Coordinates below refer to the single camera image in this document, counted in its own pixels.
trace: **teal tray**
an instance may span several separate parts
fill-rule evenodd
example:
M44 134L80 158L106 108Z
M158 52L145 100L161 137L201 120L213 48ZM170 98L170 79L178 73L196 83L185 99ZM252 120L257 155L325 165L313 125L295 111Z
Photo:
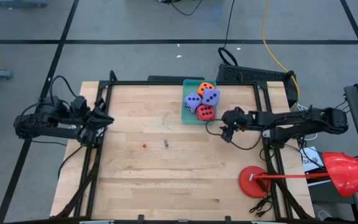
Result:
M184 107L185 98L190 93L197 93L198 87L203 83L208 82L215 86L216 81L209 80L184 80L183 81L183 96L182 96L182 106L181 106L181 121L184 124L205 124L206 121L199 121L197 115L195 113L190 113L190 111L186 110Z

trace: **wooden tabletop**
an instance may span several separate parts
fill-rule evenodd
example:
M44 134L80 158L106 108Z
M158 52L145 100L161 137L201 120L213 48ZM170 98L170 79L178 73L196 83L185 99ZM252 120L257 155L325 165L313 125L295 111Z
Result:
M93 106L98 82L83 82L80 95ZM245 112L257 110L251 86L218 86L221 98L217 118L226 110L240 106ZM274 113L289 111L283 84L268 83ZM181 121L182 86L113 86L109 115L115 121L105 133L93 219L135 220L274 220L273 209L262 218L250 214L260 199L244 195L238 186L240 171L247 166L266 164L259 158L262 143L249 151L235 148L219 136L208 134L203 125ZM219 133L219 123L211 132ZM235 133L233 142L252 146L259 132ZM164 139L169 143L164 146ZM297 147L291 140L288 144ZM79 147L69 140L65 157ZM302 174L299 152L281 150L286 174ZM51 215L56 215L76 192L85 150L73 156L62 169ZM305 179L288 179L288 189L314 216ZM285 216L281 192L282 216ZM88 191L81 213L85 213Z

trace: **gray floor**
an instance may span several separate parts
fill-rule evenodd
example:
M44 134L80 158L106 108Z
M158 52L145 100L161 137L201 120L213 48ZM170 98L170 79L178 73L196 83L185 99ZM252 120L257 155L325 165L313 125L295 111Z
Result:
M72 0L51 0L43 9L0 8L0 39L59 39ZM358 24L358 0L348 0ZM196 2L177 4L190 11ZM231 1L204 1L190 17L154 0L80 0L68 39L223 39ZM261 39L264 2L236 1L230 39ZM357 40L337 0L277 0L270 4L267 39ZM221 59L214 44L65 45L55 75L64 75L75 92L81 82L108 79L146 80L149 75L202 76L215 79ZM2 45L0 54L14 72L0 80L0 204L23 141L14 134L14 118L40 95L57 45ZM231 44L239 65L280 71L263 45ZM324 108L343 101L343 88L358 83L358 45L271 45L287 68L296 71L304 106ZM71 95L63 83L54 93ZM346 134L319 134L319 151L358 155L358 137L351 118ZM47 218L63 146L32 144L6 222Z

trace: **purple die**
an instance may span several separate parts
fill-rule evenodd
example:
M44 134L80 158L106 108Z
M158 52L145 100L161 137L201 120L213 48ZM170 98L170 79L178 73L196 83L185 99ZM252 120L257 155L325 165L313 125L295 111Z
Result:
M191 113L195 113L197 107L201 104L201 97L197 93L190 93L185 98L185 108Z
M219 103L219 90L205 89L203 95L203 104L216 106Z

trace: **die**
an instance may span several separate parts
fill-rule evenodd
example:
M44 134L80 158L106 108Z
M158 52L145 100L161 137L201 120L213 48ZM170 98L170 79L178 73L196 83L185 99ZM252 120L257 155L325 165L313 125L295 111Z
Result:
M219 96L219 90L205 89L202 104L216 106L219 103Z
M201 97L197 93L190 93L185 98L185 108L188 109L190 113L195 113L200 104Z
M203 96L204 90L207 90L207 89L214 90L215 87L214 87L214 85L211 85L211 84L209 84L209 83L207 83L207 82L203 82L203 83L198 87L197 93L198 93L200 96Z
M199 105L197 108L197 118L200 121L210 121L215 119L215 110L210 105Z

